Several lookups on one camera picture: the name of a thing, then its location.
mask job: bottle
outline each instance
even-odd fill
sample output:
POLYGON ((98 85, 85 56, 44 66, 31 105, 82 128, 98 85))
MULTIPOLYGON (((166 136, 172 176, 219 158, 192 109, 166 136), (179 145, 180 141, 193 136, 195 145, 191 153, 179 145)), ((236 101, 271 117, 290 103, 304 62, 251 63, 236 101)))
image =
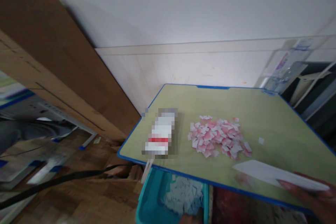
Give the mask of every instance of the bottle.
POLYGON ((313 39, 302 39, 295 48, 291 48, 285 52, 272 76, 265 84, 262 90, 263 93, 274 96, 283 90, 287 82, 293 77, 293 72, 295 72, 298 67, 298 64, 294 63, 297 61, 305 61, 311 54, 312 50, 310 50, 309 47, 312 43, 313 39))

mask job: white wall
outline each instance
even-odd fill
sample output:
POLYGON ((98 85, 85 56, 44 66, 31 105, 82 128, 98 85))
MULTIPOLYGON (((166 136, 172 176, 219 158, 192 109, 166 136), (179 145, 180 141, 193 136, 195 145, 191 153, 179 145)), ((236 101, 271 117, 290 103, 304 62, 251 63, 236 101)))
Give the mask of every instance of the white wall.
MULTIPOLYGON (((165 83, 259 87, 298 38, 97 48, 96 51, 139 113, 165 83)), ((315 37, 309 61, 336 60, 336 36, 315 37)))
POLYGON ((96 47, 336 34, 335 0, 61 0, 96 47))

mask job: blue table edge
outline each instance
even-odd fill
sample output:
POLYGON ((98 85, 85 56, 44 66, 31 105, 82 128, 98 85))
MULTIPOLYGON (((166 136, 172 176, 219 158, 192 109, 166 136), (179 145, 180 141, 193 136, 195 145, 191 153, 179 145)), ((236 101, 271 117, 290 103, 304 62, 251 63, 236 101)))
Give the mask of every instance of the blue table edge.
MULTIPOLYGON (((160 89, 160 91, 157 93, 157 95, 154 97, 153 101, 150 103, 150 105, 148 106, 148 108, 150 108, 150 106, 152 105, 152 103, 154 102, 154 100, 157 98, 157 96, 159 95, 159 93, 161 92, 161 90, 163 89, 163 87, 165 85, 184 85, 184 86, 196 86, 198 88, 205 88, 205 89, 222 89, 222 90, 228 90, 230 88, 242 88, 242 89, 261 89, 261 88, 258 88, 258 87, 225 87, 225 86, 203 86, 203 85, 190 85, 190 84, 173 84, 173 83, 166 83, 162 86, 162 88, 160 89)), ((287 103, 287 105, 299 116, 299 118, 308 126, 308 128, 310 128, 310 130, 322 141, 322 143, 324 143, 324 145, 327 146, 327 148, 336 156, 336 152, 334 152, 334 150, 315 132, 315 130, 305 121, 303 120, 303 118, 300 116, 300 114, 293 109, 293 107, 282 97, 283 101, 285 101, 285 103, 287 103)), ((143 162, 143 161, 140 161, 140 160, 136 160, 136 159, 133 159, 133 158, 130 158, 130 157, 126 157, 126 156, 123 156, 120 154, 120 151, 122 150, 124 144, 126 143, 126 141, 129 139, 129 137, 131 136, 131 134, 133 133, 133 131, 135 130, 135 128, 138 126, 139 122, 142 120, 142 118, 138 121, 138 123, 135 125, 135 127, 132 129, 131 133, 128 135, 128 137, 126 138, 126 140, 123 142, 122 146, 120 147, 120 149, 118 150, 117 152, 117 156, 119 158, 122 158, 122 159, 125 159, 125 160, 129 160, 129 161, 132 161, 134 163, 137 163, 137 164, 140 164, 140 165, 146 165, 146 162, 143 162)), ((308 209, 308 208, 304 208, 304 207, 300 207, 300 206, 296 206, 296 205, 293 205, 293 204, 289 204, 289 203, 286 203, 286 202, 283 202, 283 201, 279 201, 279 200, 275 200, 273 198, 269 198, 269 197, 265 197, 265 196, 262 196, 262 195, 259 195, 259 194, 255 194, 255 193, 252 193, 252 192, 248 192, 248 191, 244 191, 244 190, 241 190, 241 189, 237 189, 237 188, 234 188, 234 187, 231 187, 231 186, 226 186, 226 185, 223 185, 223 184, 219 184, 217 182, 213 182, 213 181, 210 181, 210 180, 206 180, 206 179, 203 179, 203 178, 199 178, 199 177, 194 177, 194 176, 191 176, 189 174, 186 174, 186 173, 181 173, 179 171, 175 171, 175 170, 171 170, 171 169, 168 169, 168 168, 165 168, 165 167, 162 167, 162 166, 158 166, 158 165, 155 165, 153 164, 152 167, 155 167, 155 168, 158 168, 158 169, 161 169, 163 171, 166 171, 166 172, 170 172, 170 173, 173 173, 173 174, 176 174, 176 175, 179 175, 179 176, 182 176, 182 177, 187 177, 187 178, 191 178, 191 179, 194 179, 194 180, 197 180, 197 181, 200 181, 200 182, 203 182, 203 183, 208 183, 210 185, 213 185, 213 186, 216 186, 216 187, 219 187, 219 188, 223 188, 223 189, 227 189, 227 190, 230 190, 230 191, 233 191, 233 192, 236 192, 236 193, 240 193, 240 194, 243 194, 243 195, 246 195, 246 196, 250 196, 252 198, 255 198, 257 200, 262 200, 262 201, 265 201, 265 202, 268 202, 268 203, 271 203, 271 204, 275 204, 275 205, 279 205, 281 207, 286 207, 286 208, 290 208, 290 209, 293 209, 293 210, 296 210, 296 211, 300 211, 304 214, 309 214, 309 215, 312 215, 312 216, 315 216, 314 213, 308 209)))

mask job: hand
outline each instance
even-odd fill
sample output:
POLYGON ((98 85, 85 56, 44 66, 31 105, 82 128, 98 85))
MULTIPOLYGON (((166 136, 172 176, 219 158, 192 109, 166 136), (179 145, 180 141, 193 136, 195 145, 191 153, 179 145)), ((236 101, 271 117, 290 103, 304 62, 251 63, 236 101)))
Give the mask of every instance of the hand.
POLYGON ((320 191, 312 195, 302 188, 290 184, 285 181, 279 181, 283 188, 299 198, 307 207, 309 207, 314 214, 320 219, 323 224, 336 223, 336 187, 323 180, 309 177, 302 173, 296 173, 302 177, 318 181, 322 184, 328 185, 328 191, 320 191))
POLYGON ((201 224, 202 221, 197 220, 194 216, 184 214, 178 224, 201 224))

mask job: pile of paper scraps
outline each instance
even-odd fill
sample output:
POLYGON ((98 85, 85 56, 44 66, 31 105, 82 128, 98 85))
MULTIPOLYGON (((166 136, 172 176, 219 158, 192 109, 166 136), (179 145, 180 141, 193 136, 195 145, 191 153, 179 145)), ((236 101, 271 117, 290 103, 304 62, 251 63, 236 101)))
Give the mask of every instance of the pile of paper scraps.
POLYGON ((197 152, 202 152, 208 158, 217 157, 219 152, 215 146, 221 147, 222 153, 233 160, 238 160, 238 152, 242 151, 245 156, 252 156, 252 148, 244 140, 238 123, 231 123, 227 120, 213 119, 211 116, 200 116, 201 121, 190 123, 188 140, 192 141, 192 147, 197 152))
POLYGON ((167 192, 161 201, 179 216, 196 215, 198 209, 203 207, 202 183, 189 178, 172 176, 170 192, 167 192))

